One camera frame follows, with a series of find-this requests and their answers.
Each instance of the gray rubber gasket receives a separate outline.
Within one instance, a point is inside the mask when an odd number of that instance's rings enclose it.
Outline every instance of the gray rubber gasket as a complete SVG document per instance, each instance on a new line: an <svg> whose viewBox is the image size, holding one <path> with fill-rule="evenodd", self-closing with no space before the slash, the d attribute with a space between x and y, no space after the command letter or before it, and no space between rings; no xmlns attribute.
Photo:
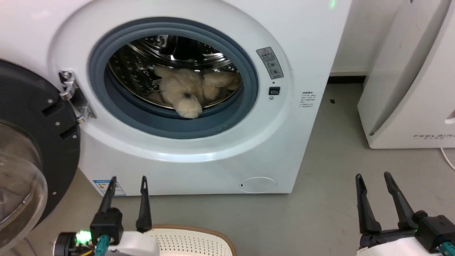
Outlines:
<svg viewBox="0 0 455 256"><path fill-rule="evenodd" d="M226 101L223 107L212 110L210 115L196 119L175 118L157 108L138 107L131 98L113 86L106 68L109 58L123 45L146 36L171 34L184 36L208 44L225 54L237 67L243 90ZM160 137L191 139L212 136L239 123L250 112L258 94L258 78L253 62L246 52L225 34L204 24L190 20L155 17L136 20L114 29L95 46L89 59L89 78L93 90L104 107L122 122Z"/></svg>

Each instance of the metal hinge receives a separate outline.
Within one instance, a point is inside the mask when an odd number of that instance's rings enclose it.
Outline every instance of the metal hinge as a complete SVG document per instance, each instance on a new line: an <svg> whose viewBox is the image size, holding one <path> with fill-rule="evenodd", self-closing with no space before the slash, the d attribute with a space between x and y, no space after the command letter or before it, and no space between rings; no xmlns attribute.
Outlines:
<svg viewBox="0 0 455 256"><path fill-rule="evenodd" d="M63 84L63 89L65 90L64 92L59 93L60 98L71 104L73 111L76 114L76 121L79 124L82 124L85 123L89 117L96 118L87 98L79 88L73 71L62 70L59 72L59 77L60 82Z"/></svg>

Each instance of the screw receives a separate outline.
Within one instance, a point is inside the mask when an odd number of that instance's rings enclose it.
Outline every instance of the screw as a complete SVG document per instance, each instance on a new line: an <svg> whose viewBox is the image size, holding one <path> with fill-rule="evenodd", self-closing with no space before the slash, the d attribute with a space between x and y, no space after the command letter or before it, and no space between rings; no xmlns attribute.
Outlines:
<svg viewBox="0 0 455 256"><path fill-rule="evenodd" d="M71 73L69 73L68 71L65 71L65 72L63 72L63 74L61 76L64 79L70 79L71 78Z"/></svg>

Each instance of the concrete floor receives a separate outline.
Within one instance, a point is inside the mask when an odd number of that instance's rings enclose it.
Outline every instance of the concrete floor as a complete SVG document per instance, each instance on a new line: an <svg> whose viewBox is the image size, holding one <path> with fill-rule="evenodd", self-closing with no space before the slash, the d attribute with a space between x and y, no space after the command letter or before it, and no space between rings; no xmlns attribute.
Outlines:
<svg viewBox="0 0 455 256"><path fill-rule="evenodd" d="M220 231L240 256L351 256L359 246L354 177L361 173L383 229L398 217L385 187L389 171L415 211L455 221L455 172L437 149L372 150L357 113L361 85L327 87L294 191L289 195L179 195L151 197L154 223ZM447 150L455 162L455 151ZM52 255L62 231L87 229L101 197L81 172L67 194L28 236L39 256ZM140 198L115 198L125 230L133 230ZM31 255L22 242L18 250Z"/></svg>

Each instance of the plush toy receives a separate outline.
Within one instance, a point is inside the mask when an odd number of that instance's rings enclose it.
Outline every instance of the plush toy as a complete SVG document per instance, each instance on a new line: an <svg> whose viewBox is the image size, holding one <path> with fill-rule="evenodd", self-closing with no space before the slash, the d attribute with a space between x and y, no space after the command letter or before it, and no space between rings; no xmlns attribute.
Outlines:
<svg viewBox="0 0 455 256"><path fill-rule="evenodd" d="M189 69L155 66L161 77L160 93L164 102L171 104L184 118L197 118L202 105L226 95L226 90L236 90L242 85L239 74L209 72L202 74Z"/></svg>

